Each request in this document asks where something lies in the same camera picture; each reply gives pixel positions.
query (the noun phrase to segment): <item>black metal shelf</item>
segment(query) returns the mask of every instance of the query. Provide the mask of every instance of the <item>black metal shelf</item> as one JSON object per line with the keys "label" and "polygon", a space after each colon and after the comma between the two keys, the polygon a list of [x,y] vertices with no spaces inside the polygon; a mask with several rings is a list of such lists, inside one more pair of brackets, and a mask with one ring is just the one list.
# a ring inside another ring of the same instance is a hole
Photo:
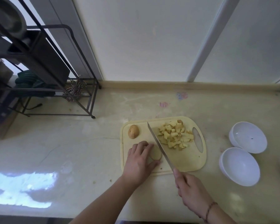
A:
{"label": "black metal shelf", "polygon": [[[26,49],[26,47],[24,47],[22,45],[22,43],[20,43],[16,38],[14,38],[1,24],[0,24],[0,31],[2,32],[3,36],[8,37],[11,41],[12,44],[15,45],[21,52],[22,54],[9,54],[9,53],[3,53],[0,54],[0,58],[15,58],[16,56],[26,56],[27,58],[29,58],[29,60],[31,62],[33,62],[35,65],[42,67],[43,69],[45,69],[45,71],[48,73],[48,75],[50,75],[54,82],[56,83],[56,88],[55,89],[42,89],[42,88],[11,88],[11,87],[4,87],[4,88],[0,88],[0,90],[11,90],[11,91],[52,91],[52,92],[64,92],[66,95],[54,95],[54,96],[48,96],[48,97],[70,97],[76,104],[78,104],[87,114],[51,114],[51,113],[46,113],[46,114],[42,114],[42,113],[25,113],[27,111],[27,107],[28,104],[31,100],[31,96],[28,97],[25,105],[23,105],[23,110],[20,112],[18,110],[16,110],[15,108],[10,108],[18,113],[21,113],[23,115],[26,116],[32,116],[32,115],[56,115],[56,116],[91,116],[91,118],[95,119],[95,117],[92,115],[92,111],[93,111],[93,106],[94,106],[94,102],[96,99],[96,94],[97,94],[97,90],[101,89],[101,85],[99,83],[99,81],[97,80],[96,76],[94,75],[86,57],[84,56],[79,44],[77,43],[73,30],[65,24],[54,24],[54,25],[41,25],[38,20],[36,19],[36,17],[33,15],[33,13],[31,12],[31,10],[29,9],[29,7],[26,5],[26,3],[23,0],[18,0],[21,5],[24,7],[24,9],[27,11],[27,13],[30,15],[30,17],[33,19],[33,21],[36,23],[37,26],[27,26],[27,29],[29,30],[41,30],[42,33],[45,34],[46,39],[49,41],[49,43],[51,44],[51,46],[55,49],[56,53],[59,54],[59,56],[61,57],[61,59],[63,60],[63,62],[66,64],[66,66],[70,69],[70,71],[74,74],[75,78],[68,78],[72,79],[72,80],[77,80],[79,83],[83,84],[83,80],[87,80],[86,85],[92,85],[92,91],[89,91],[88,87],[86,86],[85,90],[87,91],[88,95],[72,95],[70,92],[68,92],[66,90],[66,86],[70,85],[71,83],[67,82],[65,85],[62,84],[62,82],[54,75],[53,72],[51,72],[44,63],[42,63],[40,60],[38,60],[35,56],[31,55],[31,53],[29,52],[29,50]],[[60,52],[60,50],[56,47],[56,45],[54,44],[54,42],[52,41],[52,39],[49,37],[49,35],[47,34],[47,32],[45,31],[45,29],[53,29],[53,28],[65,28],[67,30],[69,30],[71,38],[75,44],[75,46],[77,47],[79,53],[81,54],[83,60],[85,61],[87,67],[89,68],[89,71],[91,72],[92,77],[90,76],[89,78],[79,78],[78,74],[75,72],[75,70],[71,67],[71,65],[69,64],[69,62],[66,60],[66,58],[63,56],[63,54]],[[21,68],[19,68],[17,65],[13,64],[15,67],[17,67],[20,71],[22,71]],[[87,107],[84,107],[79,101],[78,98],[81,97],[88,97],[88,103],[87,103]]]}

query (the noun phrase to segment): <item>countertop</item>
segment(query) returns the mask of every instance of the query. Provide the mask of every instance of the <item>countertop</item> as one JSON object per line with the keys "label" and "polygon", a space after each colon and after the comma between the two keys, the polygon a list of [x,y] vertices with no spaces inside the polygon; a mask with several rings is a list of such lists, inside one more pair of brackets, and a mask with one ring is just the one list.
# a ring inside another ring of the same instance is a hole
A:
{"label": "countertop", "polygon": [[[35,98],[31,111],[82,113],[63,98]],[[81,99],[86,105],[87,99]],[[91,117],[18,115],[0,141],[0,215],[74,218],[121,175],[120,127],[127,121],[186,116],[207,146],[199,177],[219,205],[238,222],[280,223],[280,93],[199,90],[98,91]],[[232,147],[231,127],[256,124],[268,147],[254,154],[261,178],[252,187],[227,179],[220,154]],[[182,203],[172,174],[149,177],[120,220],[202,222]]]}

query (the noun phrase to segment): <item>person's left hand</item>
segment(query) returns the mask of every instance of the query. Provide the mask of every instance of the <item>person's left hand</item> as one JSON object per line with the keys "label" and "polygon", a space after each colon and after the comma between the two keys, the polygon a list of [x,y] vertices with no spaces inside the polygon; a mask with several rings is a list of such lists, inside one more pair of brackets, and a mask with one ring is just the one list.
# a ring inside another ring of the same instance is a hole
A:
{"label": "person's left hand", "polygon": [[149,177],[153,169],[160,164],[159,160],[146,164],[153,146],[147,141],[142,141],[134,144],[128,151],[122,177],[134,189],[138,188]]}

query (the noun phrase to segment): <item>cutting board handle hole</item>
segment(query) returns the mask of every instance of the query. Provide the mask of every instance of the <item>cutting board handle hole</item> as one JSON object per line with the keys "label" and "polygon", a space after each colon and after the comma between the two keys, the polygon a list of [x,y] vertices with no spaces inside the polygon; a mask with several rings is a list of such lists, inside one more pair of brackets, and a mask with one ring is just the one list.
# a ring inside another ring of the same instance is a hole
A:
{"label": "cutting board handle hole", "polygon": [[200,134],[198,133],[198,130],[195,127],[193,128],[193,135],[194,135],[194,142],[197,146],[197,149],[202,153],[203,152],[202,139],[200,137]]}

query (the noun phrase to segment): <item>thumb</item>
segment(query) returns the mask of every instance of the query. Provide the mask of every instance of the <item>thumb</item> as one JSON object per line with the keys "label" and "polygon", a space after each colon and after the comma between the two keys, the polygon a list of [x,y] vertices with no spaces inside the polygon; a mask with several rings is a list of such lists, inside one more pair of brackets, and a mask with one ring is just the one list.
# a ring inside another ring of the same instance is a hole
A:
{"label": "thumb", "polygon": [[186,183],[186,181],[184,180],[184,176],[182,175],[182,173],[177,168],[175,168],[173,170],[173,174],[175,177],[175,183],[180,188],[181,192],[183,192],[184,190],[187,190],[187,188],[189,186]]}
{"label": "thumb", "polygon": [[160,164],[159,160],[154,160],[153,162],[151,162],[148,166],[147,166],[147,172],[150,174],[153,169],[158,166]]}

